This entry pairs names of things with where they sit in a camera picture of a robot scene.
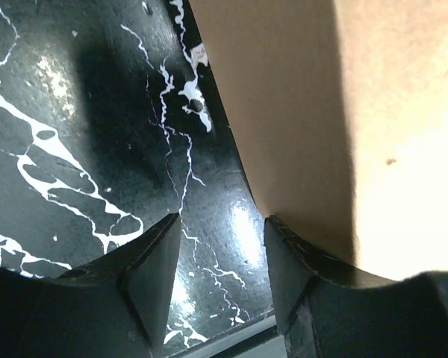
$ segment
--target brown cardboard sheet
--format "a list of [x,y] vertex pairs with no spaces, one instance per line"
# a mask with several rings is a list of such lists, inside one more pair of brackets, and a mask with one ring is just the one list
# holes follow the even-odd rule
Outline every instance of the brown cardboard sheet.
[[392,279],[448,270],[448,0],[190,0],[258,209]]

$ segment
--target black marble surface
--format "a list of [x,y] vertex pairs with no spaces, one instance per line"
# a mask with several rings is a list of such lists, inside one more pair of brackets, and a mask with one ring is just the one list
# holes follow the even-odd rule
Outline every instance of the black marble surface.
[[272,309],[189,4],[0,0],[0,266],[57,277],[176,211],[167,356]]

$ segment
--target white vein pattern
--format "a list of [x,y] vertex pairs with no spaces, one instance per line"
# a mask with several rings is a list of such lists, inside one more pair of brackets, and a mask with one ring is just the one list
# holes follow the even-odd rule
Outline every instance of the white vein pattern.
[[[187,53],[187,47],[184,44],[184,34],[186,33],[186,28],[184,26],[184,7],[183,7],[183,2],[182,0],[172,0],[170,2],[170,4],[174,5],[176,7],[176,9],[178,10],[178,15],[175,16],[174,21],[175,23],[180,27],[181,29],[181,33],[179,35],[179,39],[181,42],[181,48],[183,51],[183,55],[184,58],[186,59],[186,61],[190,64],[191,69],[193,70],[193,74],[194,74],[194,79],[191,81],[186,82],[186,84],[184,85],[184,89],[179,91],[179,95],[185,95],[187,97],[187,99],[190,101],[191,99],[195,99],[199,102],[201,102],[202,104],[202,110],[196,114],[199,115],[199,118],[201,119],[201,122],[206,126],[208,132],[211,130],[211,120],[208,117],[207,112],[205,112],[205,102],[204,102],[204,98],[202,97],[201,91],[198,88],[198,74],[197,74],[197,68],[195,66],[195,64],[193,63],[193,60],[191,59],[191,57],[189,56],[189,54]],[[183,107],[183,110],[189,114],[192,111],[190,108],[188,108],[187,106]],[[200,243],[200,241],[195,238],[195,243]],[[246,284],[245,282],[242,280],[242,278],[239,277],[239,275],[235,272],[235,271],[224,271],[219,267],[219,263],[217,261],[217,256],[216,256],[216,252],[214,251],[214,249],[208,244],[206,243],[206,245],[210,248],[210,250],[212,251],[213,255],[214,255],[214,259],[215,259],[215,265],[214,265],[214,271],[209,269],[209,268],[202,268],[204,271],[206,271],[207,273],[209,273],[210,276],[212,276],[212,278],[214,279],[214,284],[216,286],[218,286],[219,290],[221,290],[224,293],[224,301],[228,304],[228,307],[232,310],[236,310],[236,316],[234,317],[234,319],[232,320],[231,325],[234,326],[234,323],[244,323],[244,321],[240,318],[240,314],[241,311],[245,312],[245,314],[247,315],[248,319],[250,319],[249,314],[247,311],[245,310],[241,310],[241,308],[239,308],[239,306],[234,302],[234,304],[231,303],[231,298],[230,298],[230,294],[228,292],[227,289],[225,289],[223,287],[223,284],[218,280],[218,277],[224,277],[224,276],[232,276],[235,280],[239,281],[239,283],[241,284],[241,287],[243,289],[246,288]]]
[[44,257],[36,257],[33,254],[30,254],[28,251],[23,249],[23,247],[14,239],[10,237],[6,237],[0,235],[0,267],[2,267],[2,253],[3,251],[8,252],[9,254],[16,255],[17,253],[23,254],[22,262],[20,263],[20,274],[25,277],[40,277],[36,274],[32,274],[31,272],[25,270],[23,267],[27,263],[38,263],[40,261],[45,261],[47,263],[51,263],[52,265],[61,266],[65,269],[71,270],[72,267],[67,263],[60,263],[56,261],[48,260]]
[[183,23],[184,19],[184,8],[182,4],[182,0],[172,0],[169,2],[171,5],[174,5],[179,12],[179,15],[177,15],[174,18],[174,21],[179,27],[181,28],[181,33],[179,34],[179,40],[181,42],[181,48],[182,53],[184,55],[184,58],[186,61],[190,64],[191,69],[193,70],[193,79],[187,81],[184,84],[184,88],[178,92],[179,95],[185,95],[187,100],[190,102],[191,100],[198,101],[202,105],[202,109],[199,111],[192,110],[189,108],[189,106],[183,106],[182,109],[186,114],[195,113],[199,116],[199,119],[201,120],[202,124],[206,127],[206,131],[210,132],[212,129],[212,123],[211,119],[209,118],[208,112],[206,110],[205,101],[202,97],[201,90],[198,87],[198,75],[197,75],[197,68],[193,65],[193,60],[191,59],[190,55],[187,53],[186,45],[184,44],[184,34],[186,33],[186,28]]
[[[9,24],[9,26],[12,27],[13,32],[15,34],[14,42],[11,45],[11,47],[8,49],[7,55],[5,56],[5,58],[3,60],[0,61],[0,68],[1,68],[7,64],[8,59],[10,58],[13,49],[16,47],[18,40],[20,39],[20,35],[16,29],[16,26],[11,22],[10,18],[4,14],[1,7],[0,7],[0,14],[1,14],[2,18],[7,22],[7,24]],[[28,116],[27,114],[23,113],[21,110],[16,108],[12,103],[7,101],[1,93],[0,93],[0,108],[6,110],[14,118],[22,120],[24,122],[27,122],[30,125],[33,142],[28,146],[25,153],[23,153],[23,154],[8,153],[9,155],[17,158],[16,166],[19,170],[19,173],[23,176],[23,178],[26,180],[26,182],[32,188],[34,188],[38,193],[41,194],[41,196],[45,200],[52,202],[56,205],[59,205],[60,207],[64,207],[67,210],[69,210],[70,212],[74,213],[75,215],[81,216],[81,217],[85,218],[86,220],[88,220],[91,223],[92,234],[97,239],[99,239],[103,245],[104,254],[106,254],[110,242],[114,242],[118,246],[124,245],[125,243],[130,242],[131,240],[135,239],[136,237],[138,237],[139,235],[141,235],[143,233],[144,225],[140,218],[138,218],[130,213],[126,213],[126,212],[122,211],[117,206],[115,206],[114,204],[112,204],[111,202],[109,202],[107,199],[103,198],[99,194],[98,184],[91,178],[91,175],[73,157],[73,155],[68,151],[68,149],[66,149],[66,147],[63,145],[63,143],[60,141],[60,137],[59,137],[59,134],[56,129],[54,129],[53,127],[50,127],[49,125],[45,125],[42,122],[39,122],[36,119],[33,119],[30,116]],[[52,136],[49,139],[41,139],[38,137],[38,135],[42,131],[51,131],[54,133],[54,136]],[[46,153],[48,153],[50,156],[59,157],[59,158],[65,160],[66,162],[68,162],[70,165],[74,166],[80,172],[80,176],[82,178],[86,178],[86,179],[88,179],[89,182],[91,182],[91,184],[94,187],[93,192],[85,193],[85,192],[81,191],[80,189],[72,188],[71,186],[66,185],[59,178],[55,178],[54,183],[47,183],[47,182],[43,182],[41,180],[38,180],[38,179],[30,176],[26,172],[25,166],[30,165],[30,166],[38,167],[38,165],[28,156],[28,151],[31,148],[31,146],[33,146],[33,145],[37,146],[38,148],[41,148]],[[68,204],[61,203],[59,197],[57,197],[56,195],[53,195],[49,192],[52,189],[58,189],[58,188],[59,189],[68,189],[73,192],[77,192],[80,195],[86,195],[93,199],[103,201],[105,203],[105,212],[106,213],[116,214],[119,216],[119,218],[115,224],[117,224],[122,218],[124,218],[126,216],[130,216],[134,220],[136,220],[137,222],[140,223],[139,229],[137,229],[133,233],[127,233],[127,234],[123,234],[123,235],[113,235],[111,233],[111,229],[114,226],[113,225],[112,227],[110,227],[110,230],[108,233],[97,232],[96,224],[91,217],[85,215],[77,207],[72,207]]]
[[[129,32],[130,34],[132,34],[135,38],[138,39],[138,48],[139,50],[141,50],[146,57],[146,62],[150,65],[150,67],[152,69],[154,69],[154,66],[149,62],[149,55],[144,47],[143,44],[143,40],[141,39],[141,37],[133,30],[131,30],[130,28],[124,26],[123,24],[120,25],[121,29]],[[184,202],[185,202],[185,198],[186,198],[186,194],[187,194],[187,186],[189,184],[189,179],[193,179],[195,181],[197,181],[198,183],[200,183],[201,185],[205,186],[204,182],[198,178],[196,175],[194,175],[193,172],[193,158],[191,157],[191,151],[193,148],[193,140],[191,138],[191,136],[189,134],[186,134],[184,132],[181,131],[177,131],[175,128],[169,126],[167,124],[167,103],[165,101],[165,96],[170,94],[174,89],[174,76],[171,75],[166,68],[166,61],[167,61],[167,57],[165,57],[163,59],[163,63],[159,66],[158,68],[158,73],[161,75],[161,77],[163,78],[163,82],[165,87],[163,88],[163,90],[161,90],[161,92],[159,93],[159,99],[160,99],[160,103],[161,103],[161,117],[158,118],[157,113],[155,112],[154,106],[152,106],[152,110],[156,119],[156,123],[152,122],[150,118],[148,118],[148,122],[151,125],[157,125],[162,131],[163,131],[163,135],[164,138],[166,139],[166,143],[168,145],[168,152],[165,154],[165,161],[166,161],[166,169],[167,169],[167,175],[169,177],[169,179],[171,180],[172,183],[172,187],[174,189],[174,192],[176,193],[176,196],[179,200],[179,215],[180,215],[180,219],[181,219],[181,224],[182,224],[182,233],[184,234],[184,237],[186,237],[186,239],[191,239],[194,241],[194,250],[193,250],[193,259],[194,259],[194,263],[196,263],[196,249],[197,249],[197,244],[200,243],[199,239],[195,236],[190,236],[187,232],[189,231],[187,229],[186,224],[183,222],[183,218],[182,218],[182,212],[184,209]],[[150,100],[151,96],[149,94],[149,76],[146,79],[146,94],[148,96],[148,98]],[[175,181],[172,177],[172,175],[169,172],[168,169],[168,162],[169,162],[169,156],[172,155],[172,144],[171,144],[171,136],[180,136],[180,137],[184,137],[187,140],[187,150],[186,150],[186,156],[187,156],[187,174],[186,174],[186,178],[185,178],[185,182],[183,185],[183,189],[182,189],[182,194],[179,194],[178,188],[175,184]],[[186,321],[182,315],[179,316],[179,319],[181,320],[182,324],[179,323],[174,323],[174,325],[176,325],[176,327],[183,327],[187,330],[190,330],[191,334],[189,336],[184,334],[183,330],[172,330],[171,327],[169,325],[167,325],[167,329],[170,330],[170,332],[168,332],[168,334],[166,335],[165,339],[164,339],[164,344],[168,343],[169,340],[171,340],[174,336],[177,336],[178,334],[181,334],[184,337],[184,345],[187,348],[190,348],[189,345],[189,340],[190,339],[196,339],[199,340],[201,342],[206,342],[208,339],[206,337],[204,337],[203,335],[199,334],[196,332],[196,330],[194,330],[194,328],[192,327],[192,325]]]
[[[178,94],[185,95],[187,97],[188,101],[190,101],[191,99],[195,99],[195,100],[201,102],[202,110],[198,113],[195,111],[192,111],[190,108],[188,108],[188,106],[184,106],[183,110],[187,114],[189,114],[191,112],[195,112],[196,114],[198,114],[202,123],[206,126],[206,129],[209,132],[211,130],[211,120],[208,118],[208,114],[205,112],[204,98],[202,97],[202,94],[197,87],[197,80],[198,80],[197,70],[196,70],[196,67],[193,66],[193,61],[187,54],[186,46],[184,44],[184,33],[185,33],[186,29],[185,29],[184,23],[183,23],[184,9],[182,7],[182,1],[175,0],[175,1],[171,1],[170,3],[174,4],[178,8],[179,16],[177,16],[175,18],[175,21],[178,25],[180,25],[180,28],[181,28],[181,34],[180,34],[181,47],[183,48],[184,57],[186,58],[186,61],[191,65],[191,68],[193,69],[193,74],[194,74],[194,79],[192,81],[186,82],[186,84],[184,85],[184,89],[179,91]],[[148,61],[149,56],[148,56],[147,51],[144,49],[143,40],[136,34],[136,32],[132,31],[130,28],[127,28],[124,25],[121,25],[121,28],[123,30],[129,32],[130,34],[132,34],[134,37],[136,37],[138,39],[138,41],[139,41],[138,48],[145,54],[146,62],[148,62],[148,64],[149,64],[149,61]],[[200,269],[200,266],[197,264],[197,261],[196,261],[196,250],[197,250],[197,245],[202,244],[202,242],[199,241],[199,238],[197,236],[191,236],[189,234],[189,229],[188,229],[187,225],[183,222],[182,212],[184,210],[184,202],[185,202],[185,198],[186,198],[186,194],[187,194],[189,179],[191,178],[191,179],[199,182],[203,186],[205,186],[205,183],[199,177],[194,175],[194,172],[193,172],[193,158],[191,156],[191,151],[193,149],[193,140],[192,140],[191,136],[184,132],[177,131],[175,128],[172,128],[167,124],[167,103],[164,100],[164,96],[171,93],[172,90],[175,89],[175,86],[174,86],[174,77],[167,71],[167,68],[166,68],[166,58],[163,60],[163,63],[159,66],[158,72],[161,74],[161,76],[164,80],[164,84],[166,85],[165,88],[159,94],[159,98],[161,101],[161,118],[159,119],[159,123],[158,123],[158,126],[163,131],[164,137],[166,138],[166,142],[169,147],[169,150],[165,155],[166,168],[168,168],[168,166],[167,166],[168,165],[168,157],[172,154],[172,145],[171,145],[171,140],[170,140],[171,135],[184,137],[188,143],[188,147],[187,147],[187,151],[186,151],[188,167],[187,167],[187,173],[186,173],[186,177],[184,180],[184,185],[182,188],[181,195],[179,194],[178,188],[175,185],[175,181],[173,180],[172,175],[169,173],[168,169],[167,169],[167,175],[168,175],[169,179],[171,180],[172,187],[176,193],[176,196],[178,197],[178,200],[180,201],[180,206],[179,206],[178,211],[179,211],[179,214],[181,217],[181,223],[183,226],[182,233],[184,234],[184,237],[186,237],[186,239],[191,239],[194,241],[193,261],[196,264],[197,268]],[[149,97],[149,80],[146,82],[146,92]],[[240,315],[242,312],[244,312],[247,315],[247,318],[250,319],[248,312],[239,308],[239,306],[235,302],[234,303],[231,302],[231,297],[230,297],[228,290],[223,287],[223,283],[218,279],[218,277],[231,276],[235,280],[239,281],[239,283],[241,284],[241,287],[243,289],[246,288],[246,284],[239,277],[239,275],[237,275],[237,273],[235,271],[222,270],[219,267],[216,252],[208,243],[205,243],[205,244],[206,244],[206,246],[209,247],[212,254],[214,255],[215,265],[214,265],[214,270],[212,270],[211,268],[202,268],[202,270],[209,273],[209,275],[214,279],[214,285],[217,286],[221,292],[223,292],[223,299],[227,303],[228,308],[230,310],[235,310],[236,314],[235,314],[234,318],[230,318],[231,326],[234,326],[235,323],[239,323],[239,324],[244,323],[244,320],[240,317]],[[190,347],[189,339],[198,339],[201,342],[205,342],[207,340],[206,337],[197,333],[192,328],[192,326],[189,324],[189,322],[187,322],[187,321],[185,323],[183,323],[184,326],[181,326],[180,324],[176,324],[176,323],[174,323],[174,325],[176,327],[184,327],[185,326],[185,328],[188,328],[191,330],[191,335],[186,336],[186,335],[184,335],[183,330],[173,330],[168,325],[167,327],[168,327],[168,330],[170,330],[170,332],[168,332],[168,334],[166,335],[164,344],[168,343],[169,340],[171,340],[173,337],[177,336],[178,334],[181,334],[184,337],[184,345],[187,348]]]

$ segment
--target black plastic piece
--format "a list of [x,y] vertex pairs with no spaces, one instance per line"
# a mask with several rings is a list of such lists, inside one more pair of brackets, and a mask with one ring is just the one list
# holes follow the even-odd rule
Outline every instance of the black plastic piece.
[[315,248],[275,217],[264,241],[289,357],[448,357],[448,273],[392,283]]
[[0,357],[161,357],[180,239],[170,214],[57,279],[0,268]]

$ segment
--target cardboard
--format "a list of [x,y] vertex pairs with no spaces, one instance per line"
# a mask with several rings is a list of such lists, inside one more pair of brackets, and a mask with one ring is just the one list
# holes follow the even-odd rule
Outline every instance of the cardboard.
[[448,270],[448,0],[190,0],[255,203],[391,279]]

